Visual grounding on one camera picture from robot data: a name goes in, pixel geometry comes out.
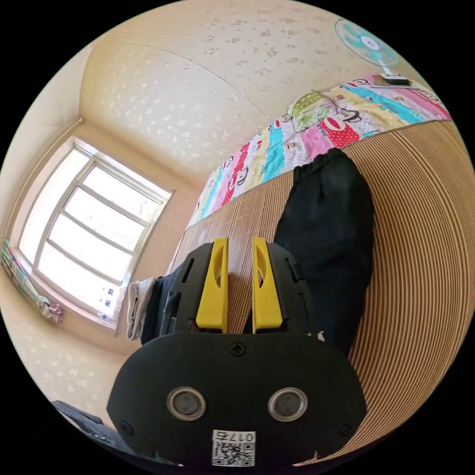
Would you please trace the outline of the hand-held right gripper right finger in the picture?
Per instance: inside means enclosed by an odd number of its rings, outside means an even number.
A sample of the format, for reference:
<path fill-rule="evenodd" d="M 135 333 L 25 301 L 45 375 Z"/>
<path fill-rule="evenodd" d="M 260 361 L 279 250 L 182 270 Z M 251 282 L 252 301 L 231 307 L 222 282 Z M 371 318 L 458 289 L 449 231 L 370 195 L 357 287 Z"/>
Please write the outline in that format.
<path fill-rule="evenodd" d="M 261 333 L 279 329 L 283 324 L 268 244 L 264 238 L 252 240 L 252 329 Z"/>

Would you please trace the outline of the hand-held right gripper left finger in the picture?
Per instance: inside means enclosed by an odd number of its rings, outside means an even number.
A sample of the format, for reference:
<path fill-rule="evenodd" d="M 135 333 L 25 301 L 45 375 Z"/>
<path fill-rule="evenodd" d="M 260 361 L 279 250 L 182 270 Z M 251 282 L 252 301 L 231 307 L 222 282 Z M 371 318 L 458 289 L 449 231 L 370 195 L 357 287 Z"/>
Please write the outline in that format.
<path fill-rule="evenodd" d="M 213 241 L 195 319 L 200 331 L 227 333 L 228 250 L 228 238 Z"/>

